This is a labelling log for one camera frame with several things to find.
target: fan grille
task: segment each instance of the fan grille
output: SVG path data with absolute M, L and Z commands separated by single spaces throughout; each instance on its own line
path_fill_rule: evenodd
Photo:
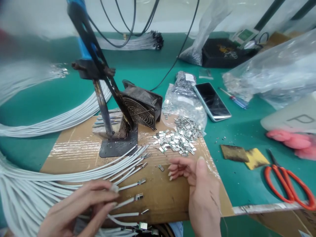
M 129 98 L 123 97 L 124 103 L 128 108 L 132 118 L 140 124 L 148 126 L 152 129 L 155 127 L 155 118 L 151 114 L 150 109 L 145 108 L 143 105 L 138 103 L 137 101 Z

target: screwdriver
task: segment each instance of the screwdriver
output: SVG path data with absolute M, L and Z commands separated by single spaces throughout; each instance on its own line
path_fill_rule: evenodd
M 242 99 L 239 99 L 231 94 L 229 94 L 227 91 L 225 91 L 224 89 L 218 87 L 218 89 L 220 89 L 221 91 L 223 91 L 225 94 L 227 94 L 229 96 L 229 98 L 234 101 L 236 104 L 238 104 L 241 108 L 243 109 L 247 109 L 248 108 L 248 103 L 245 102 L 244 100 Z

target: orange scissors handle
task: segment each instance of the orange scissors handle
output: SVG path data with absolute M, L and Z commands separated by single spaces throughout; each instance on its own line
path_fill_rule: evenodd
M 273 186 L 271 179 L 270 179 L 270 171 L 271 169 L 274 170 L 275 174 L 277 175 L 278 179 L 280 180 L 283 188 L 286 191 L 286 194 L 288 196 L 289 199 L 284 198 Z M 271 188 L 271 190 L 277 195 L 278 198 L 280 198 L 282 201 L 287 202 L 287 203 L 293 203 L 294 201 L 296 201 L 298 204 L 300 204 L 302 207 L 304 207 L 307 210 L 310 211 L 315 211 L 316 210 L 316 203 L 315 203 L 315 197 L 312 193 L 312 191 L 307 187 L 306 184 L 303 183 L 303 181 L 300 180 L 300 178 L 298 178 L 292 171 L 286 170 L 283 167 L 279 167 L 276 165 L 272 165 L 272 167 L 267 167 L 264 170 L 264 176 L 265 179 L 267 181 L 267 184 L 269 185 L 269 187 Z M 297 196 L 295 189 L 292 185 L 292 182 L 290 180 L 291 176 L 304 190 L 304 192 L 306 193 L 307 197 L 308 197 L 308 201 L 309 204 L 306 205 L 304 204 L 299 197 Z
M 278 177 L 279 181 L 281 182 L 287 196 L 289 199 L 286 199 L 285 197 L 283 197 L 277 190 L 276 188 L 273 186 L 272 182 L 271 182 L 271 179 L 270 179 L 270 171 L 271 170 L 274 170 L 276 176 Z M 280 167 L 280 169 L 282 170 L 283 174 L 286 173 L 286 169 L 284 169 L 283 167 Z M 266 182 L 268 184 L 268 186 L 271 188 L 271 190 L 275 193 L 275 195 L 277 195 L 277 197 L 279 199 L 281 199 L 283 202 L 287 202 L 287 203 L 293 203 L 294 202 L 294 196 L 289 188 L 289 186 L 287 185 L 286 181 L 284 180 L 283 176 L 281 175 L 279 169 L 278 169 L 278 166 L 276 165 L 272 165 L 272 167 L 268 166 L 267 168 L 265 168 L 264 170 L 264 176 L 265 176 L 265 179 L 266 179 Z
M 290 190 L 292 191 L 292 194 L 294 196 L 294 199 L 295 201 L 300 204 L 302 207 L 304 207 L 305 209 L 307 210 L 310 210 L 310 211 L 315 211 L 316 210 L 316 203 L 315 203 L 315 197 L 312 193 L 312 191 L 307 187 L 307 185 L 299 178 L 297 177 L 292 171 L 289 171 L 289 170 L 286 170 L 286 176 L 285 178 L 288 179 L 288 181 L 286 180 Z M 307 195 L 307 198 L 308 198 L 308 205 L 304 204 L 300 199 L 299 197 L 297 196 L 296 192 L 295 192 L 295 189 L 292 185 L 292 182 L 289 178 L 289 176 L 291 176 L 300 186 L 301 188 L 304 190 L 304 192 L 306 193 Z

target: bundle of white wires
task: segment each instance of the bundle of white wires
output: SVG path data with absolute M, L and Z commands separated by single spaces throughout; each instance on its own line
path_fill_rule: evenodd
M 101 167 L 71 174 L 46 174 L 22 170 L 11 164 L 0 153 L 0 195 L 2 198 L 3 210 L 9 228 L 20 237 L 36 237 L 40 225 L 48 210 L 62 199 L 68 197 L 82 185 L 60 184 L 65 182 L 85 182 L 93 179 L 107 179 L 118 185 L 131 175 L 135 174 L 145 166 L 140 166 L 145 156 L 139 157 L 148 146 L 139 147 L 133 155 L 125 157 L 135 147 L 123 156 Z M 131 188 L 141 183 L 131 184 L 118 190 Z M 133 202 L 130 198 L 116 206 L 120 208 Z M 137 226 L 137 223 L 124 223 L 116 218 L 124 216 L 136 216 L 138 213 L 126 213 L 115 216 L 108 215 L 108 218 L 118 225 Z M 127 233 L 118 229 L 100 230 L 97 236 L 134 236 L 137 233 Z
M 48 63 L 35 60 L 7 63 L 0 67 L 0 106 L 21 90 L 55 78 L 65 77 L 67 73 L 67 69 L 60 65 L 52 67 Z M 104 81 L 100 82 L 104 98 L 108 101 L 111 97 L 110 90 Z M 26 138 L 62 131 L 86 121 L 97 111 L 99 111 L 99 105 L 93 92 L 78 107 L 40 123 L 17 127 L 0 124 L 0 136 Z
M 137 37 L 136 39 L 131 39 L 128 41 L 128 43 L 121 48 L 114 47 L 109 42 L 107 42 L 105 39 L 101 37 L 97 37 L 98 43 L 101 47 L 101 49 L 108 49 L 108 50 L 145 50 L 145 49 L 151 49 L 151 50 L 160 50 L 163 45 L 164 41 L 161 36 L 161 33 L 157 31 L 151 31 L 147 34 L 143 34 L 140 37 Z M 122 39 L 110 39 L 110 42 L 116 45 L 122 45 L 124 44 L 125 40 Z

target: hand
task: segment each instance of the hand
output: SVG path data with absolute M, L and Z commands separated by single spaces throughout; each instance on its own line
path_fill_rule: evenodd
M 55 204 L 40 226 L 38 237 L 73 237 L 78 215 L 92 208 L 92 218 L 78 237 L 94 237 L 108 213 L 116 206 L 117 186 L 105 180 L 93 180 Z
M 188 179 L 190 185 L 189 216 L 198 237 L 221 236 L 219 181 L 208 173 L 202 156 L 198 161 L 190 158 L 171 158 L 168 170 L 170 180 L 179 176 Z

